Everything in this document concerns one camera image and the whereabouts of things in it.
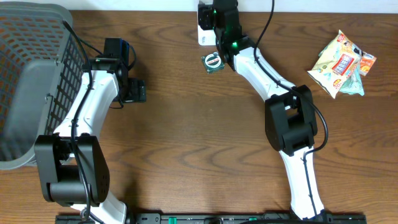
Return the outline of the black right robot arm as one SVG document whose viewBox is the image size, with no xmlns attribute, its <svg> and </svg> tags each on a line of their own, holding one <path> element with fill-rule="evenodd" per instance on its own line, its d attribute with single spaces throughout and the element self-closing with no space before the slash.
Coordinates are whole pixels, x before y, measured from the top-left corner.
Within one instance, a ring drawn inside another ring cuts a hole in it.
<svg viewBox="0 0 398 224">
<path fill-rule="evenodd" d="M 243 33 L 237 1 L 198 2 L 198 30 L 214 37 L 221 60 L 244 77 L 264 102 L 265 133 L 269 144 L 285 165 L 292 213 L 303 221 L 320 221 L 320 199 L 313 153 L 317 119 L 322 118 L 305 86 L 295 86 L 282 77 L 261 55 L 259 42 Z"/>
</svg>

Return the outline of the round green label snack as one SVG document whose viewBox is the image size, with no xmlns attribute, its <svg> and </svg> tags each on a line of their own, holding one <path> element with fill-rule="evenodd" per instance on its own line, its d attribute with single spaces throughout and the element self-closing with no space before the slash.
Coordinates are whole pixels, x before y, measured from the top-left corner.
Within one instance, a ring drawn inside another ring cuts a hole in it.
<svg viewBox="0 0 398 224">
<path fill-rule="evenodd" d="M 201 61 L 207 73 L 214 73 L 224 69 L 224 62 L 218 52 L 202 56 Z"/>
</svg>

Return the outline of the yellow snack bag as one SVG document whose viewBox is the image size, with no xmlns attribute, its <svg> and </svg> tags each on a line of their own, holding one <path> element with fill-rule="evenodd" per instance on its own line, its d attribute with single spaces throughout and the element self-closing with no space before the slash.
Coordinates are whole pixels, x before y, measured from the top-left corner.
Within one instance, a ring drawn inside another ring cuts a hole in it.
<svg viewBox="0 0 398 224">
<path fill-rule="evenodd" d="M 361 49 L 339 31 L 318 55 L 319 59 L 308 74 L 335 98 L 344 82 L 359 67 L 362 54 Z"/>
</svg>

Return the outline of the teal snack pouch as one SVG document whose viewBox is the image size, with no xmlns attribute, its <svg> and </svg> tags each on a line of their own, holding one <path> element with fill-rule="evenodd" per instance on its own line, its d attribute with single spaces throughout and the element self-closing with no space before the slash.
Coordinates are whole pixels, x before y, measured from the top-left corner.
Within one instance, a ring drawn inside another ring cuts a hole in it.
<svg viewBox="0 0 398 224">
<path fill-rule="evenodd" d="M 353 74 L 347 79 L 347 81 L 344 82 L 339 92 L 349 95 L 359 94 L 361 96 L 364 96 L 364 88 L 359 71 L 360 68 L 357 67 L 354 70 Z"/>
</svg>

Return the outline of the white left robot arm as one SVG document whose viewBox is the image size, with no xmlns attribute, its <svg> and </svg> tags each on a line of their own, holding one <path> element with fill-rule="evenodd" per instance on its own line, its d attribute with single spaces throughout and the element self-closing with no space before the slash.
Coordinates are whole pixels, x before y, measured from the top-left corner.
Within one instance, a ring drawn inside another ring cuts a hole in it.
<svg viewBox="0 0 398 224">
<path fill-rule="evenodd" d="M 83 67 L 70 111 L 52 134 L 34 144 L 44 199 L 79 211 L 57 222 L 132 223 L 127 205 L 110 192 L 110 173 L 99 135 L 112 102 L 143 103 L 143 80 L 130 78 L 123 61 L 96 58 Z"/>
</svg>

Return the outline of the orange tissue pack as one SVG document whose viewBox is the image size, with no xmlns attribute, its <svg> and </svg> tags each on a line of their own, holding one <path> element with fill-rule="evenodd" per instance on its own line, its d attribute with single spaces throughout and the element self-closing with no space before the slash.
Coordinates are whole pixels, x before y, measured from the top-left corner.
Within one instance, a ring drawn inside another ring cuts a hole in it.
<svg viewBox="0 0 398 224">
<path fill-rule="evenodd" d="M 363 52 L 361 61 L 360 61 L 360 69 L 359 73 L 362 76 L 366 76 L 368 72 L 370 71 L 371 67 L 374 65 L 376 62 L 377 58 L 367 52 Z"/>
</svg>

